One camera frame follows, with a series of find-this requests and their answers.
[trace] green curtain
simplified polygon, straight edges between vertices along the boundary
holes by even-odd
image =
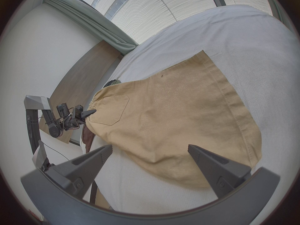
[[[44,0],[75,20],[99,40],[104,40],[123,55],[135,49],[138,44],[95,9],[79,0]]]

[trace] beige fabric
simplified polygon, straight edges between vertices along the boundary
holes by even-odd
[[[261,133],[223,73],[201,51],[147,79],[97,92],[88,128],[149,172],[196,187],[208,182],[188,153],[195,144],[253,167]]]

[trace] folded clothes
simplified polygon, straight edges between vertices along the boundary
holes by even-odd
[[[261,133],[223,73],[204,53],[138,81],[101,89],[88,129],[163,178],[209,186],[188,153],[195,144],[250,167],[261,158]]]

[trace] wooden floor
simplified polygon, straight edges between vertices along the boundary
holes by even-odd
[[[84,106],[88,97],[109,66],[121,53],[105,41],[101,41],[83,55],[60,81],[50,97],[55,118],[59,118],[56,106],[67,103],[68,108]],[[49,134],[45,119],[41,118],[39,127]],[[72,130],[64,131],[57,139],[69,143]]]

